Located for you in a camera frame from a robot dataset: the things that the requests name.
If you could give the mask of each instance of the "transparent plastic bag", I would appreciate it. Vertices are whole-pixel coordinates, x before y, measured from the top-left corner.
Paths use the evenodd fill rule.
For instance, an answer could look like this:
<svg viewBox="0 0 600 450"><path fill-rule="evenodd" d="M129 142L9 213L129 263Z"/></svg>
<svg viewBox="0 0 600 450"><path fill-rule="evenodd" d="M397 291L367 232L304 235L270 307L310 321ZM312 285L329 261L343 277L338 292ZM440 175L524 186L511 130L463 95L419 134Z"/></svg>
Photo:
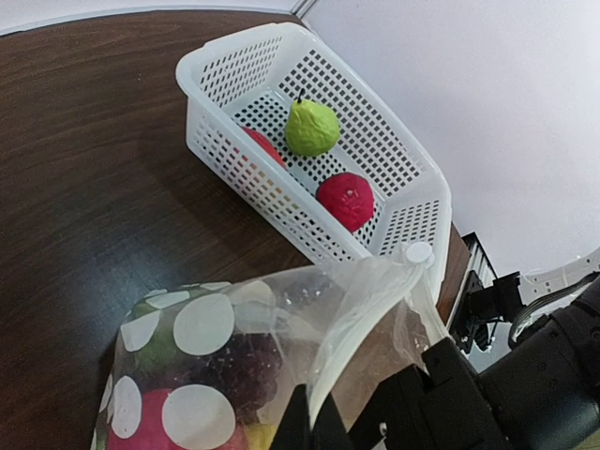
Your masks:
<svg viewBox="0 0 600 450"><path fill-rule="evenodd" d="M349 427L446 336L426 263L369 258L150 292L116 342L92 450L267 450L292 391Z"/></svg>

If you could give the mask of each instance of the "wire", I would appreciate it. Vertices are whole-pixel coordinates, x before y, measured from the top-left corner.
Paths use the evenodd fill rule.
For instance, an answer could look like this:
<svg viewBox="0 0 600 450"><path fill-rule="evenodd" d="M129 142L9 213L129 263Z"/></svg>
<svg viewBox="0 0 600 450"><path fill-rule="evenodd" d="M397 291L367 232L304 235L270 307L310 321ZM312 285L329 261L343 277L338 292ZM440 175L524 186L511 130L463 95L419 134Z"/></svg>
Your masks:
<svg viewBox="0 0 600 450"><path fill-rule="evenodd" d="M530 316L534 314L535 311L545 308L554 302L557 302L570 293L574 293L575 291L581 289L582 287L592 283L595 279L598 278L600 272L591 272L590 274L583 277L580 281L571 286L567 286L566 288L559 289L558 291L549 293L542 297L536 298L533 300L528 306L526 306L523 310L519 312L516 316L513 324L510 326L510 331L508 332L508 346L513 349L517 345L516 334L519 327L528 319Z"/></svg>

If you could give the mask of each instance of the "basket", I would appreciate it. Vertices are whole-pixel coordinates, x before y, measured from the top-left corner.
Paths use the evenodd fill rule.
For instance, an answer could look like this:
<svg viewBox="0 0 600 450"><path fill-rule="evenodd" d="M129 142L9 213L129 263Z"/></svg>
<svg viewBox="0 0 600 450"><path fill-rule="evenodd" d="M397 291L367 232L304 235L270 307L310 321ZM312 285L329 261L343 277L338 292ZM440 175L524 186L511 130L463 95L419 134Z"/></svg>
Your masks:
<svg viewBox="0 0 600 450"><path fill-rule="evenodd" d="M391 256L400 242L428 242L433 298L443 281L450 190L433 160L383 101L307 29L267 24L208 42L184 56L177 81L188 96L187 146L312 262ZM293 99L336 111L341 136L319 157L298 157L284 128ZM266 136L280 167L240 127ZM373 219L350 233L314 194L337 173L365 177Z"/></svg>

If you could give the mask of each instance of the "white wall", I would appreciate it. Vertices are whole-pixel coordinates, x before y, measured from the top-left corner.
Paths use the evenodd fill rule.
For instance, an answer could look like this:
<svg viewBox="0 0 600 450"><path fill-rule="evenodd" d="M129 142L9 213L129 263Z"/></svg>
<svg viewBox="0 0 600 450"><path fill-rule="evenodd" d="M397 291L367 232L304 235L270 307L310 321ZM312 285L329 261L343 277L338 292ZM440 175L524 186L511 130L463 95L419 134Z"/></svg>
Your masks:
<svg viewBox="0 0 600 450"><path fill-rule="evenodd" d="M0 35L107 13L170 8L290 11L296 0L0 0Z"/></svg>
<svg viewBox="0 0 600 450"><path fill-rule="evenodd" d="M500 274L600 246L600 1L321 0L307 20L438 162Z"/></svg>

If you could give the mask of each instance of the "dark brown table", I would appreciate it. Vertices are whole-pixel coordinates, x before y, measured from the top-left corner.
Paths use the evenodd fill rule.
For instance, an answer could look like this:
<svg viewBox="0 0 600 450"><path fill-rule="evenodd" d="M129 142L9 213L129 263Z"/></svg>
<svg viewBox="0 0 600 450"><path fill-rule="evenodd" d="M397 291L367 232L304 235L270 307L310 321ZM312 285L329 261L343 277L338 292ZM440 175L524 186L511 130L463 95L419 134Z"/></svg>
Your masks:
<svg viewBox="0 0 600 450"><path fill-rule="evenodd" d="M89 448L115 331L149 290L308 263L187 150L174 80L207 40L283 21L157 12L0 38L0 448Z"/></svg>

